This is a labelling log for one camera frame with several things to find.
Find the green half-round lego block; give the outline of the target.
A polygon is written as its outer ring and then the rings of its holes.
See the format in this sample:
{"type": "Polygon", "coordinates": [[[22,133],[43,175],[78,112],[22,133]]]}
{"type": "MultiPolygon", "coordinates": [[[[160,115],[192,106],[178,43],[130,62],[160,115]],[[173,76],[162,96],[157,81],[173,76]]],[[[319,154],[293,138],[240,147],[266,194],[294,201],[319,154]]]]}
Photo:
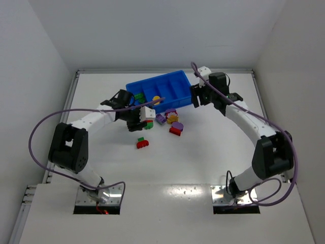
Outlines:
{"type": "Polygon", "coordinates": [[[153,128],[153,121],[152,120],[147,120],[146,121],[146,126],[144,127],[145,130],[150,130],[153,128]]]}

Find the green rectangular lego brick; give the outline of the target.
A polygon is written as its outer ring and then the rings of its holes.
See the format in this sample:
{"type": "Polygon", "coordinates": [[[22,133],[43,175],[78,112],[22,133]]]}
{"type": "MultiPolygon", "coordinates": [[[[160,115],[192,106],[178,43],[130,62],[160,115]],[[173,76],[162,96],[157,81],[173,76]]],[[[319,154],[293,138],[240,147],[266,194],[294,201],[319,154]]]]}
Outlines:
{"type": "Polygon", "coordinates": [[[146,102],[145,95],[143,93],[138,93],[135,95],[135,101],[137,101],[139,104],[143,104],[146,102]]]}

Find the yellow rounded lego block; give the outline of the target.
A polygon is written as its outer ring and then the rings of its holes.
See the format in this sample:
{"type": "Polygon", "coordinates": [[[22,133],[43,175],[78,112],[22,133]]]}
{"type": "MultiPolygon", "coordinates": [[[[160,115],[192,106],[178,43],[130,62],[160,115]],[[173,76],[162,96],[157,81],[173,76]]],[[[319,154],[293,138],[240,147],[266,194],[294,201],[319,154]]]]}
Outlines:
{"type": "Polygon", "coordinates": [[[154,101],[154,103],[153,103],[154,106],[157,106],[160,104],[160,96],[154,96],[152,100],[154,101]]]}

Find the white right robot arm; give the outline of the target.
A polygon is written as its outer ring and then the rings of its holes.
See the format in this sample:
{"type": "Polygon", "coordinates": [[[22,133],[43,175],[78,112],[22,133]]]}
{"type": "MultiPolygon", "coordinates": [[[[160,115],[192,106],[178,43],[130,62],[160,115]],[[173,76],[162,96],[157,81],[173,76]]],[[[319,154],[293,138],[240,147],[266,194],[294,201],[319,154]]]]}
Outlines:
{"type": "Polygon", "coordinates": [[[244,132],[255,147],[251,166],[227,182],[229,195],[234,198],[241,196],[264,180],[294,167],[294,153],[289,144],[291,135],[255,116],[238,93],[230,92],[227,74],[213,73],[207,67],[199,68],[194,74],[200,81],[190,87],[193,105],[213,104],[244,132]]]}

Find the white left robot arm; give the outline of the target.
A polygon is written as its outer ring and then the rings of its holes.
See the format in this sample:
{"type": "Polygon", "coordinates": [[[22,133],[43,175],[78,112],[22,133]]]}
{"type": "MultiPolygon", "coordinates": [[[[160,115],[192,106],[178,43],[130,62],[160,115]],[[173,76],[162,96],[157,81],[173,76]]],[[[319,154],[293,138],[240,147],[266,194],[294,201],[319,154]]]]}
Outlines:
{"type": "Polygon", "coordinates": [[[76,178],[89,198],[102,201],[108,196],[102,188],[104,179],[88,163],[89,136],[117,120],[125,121],[130,132],[140,131],[147,126],[146,120],[155,116],[154,110],[147,106],[129,110],[133,96],[121,89],[111,99],[102,101],[95,112],[69,124],[59,123],[55,128],[48,159],[76,178]]]}

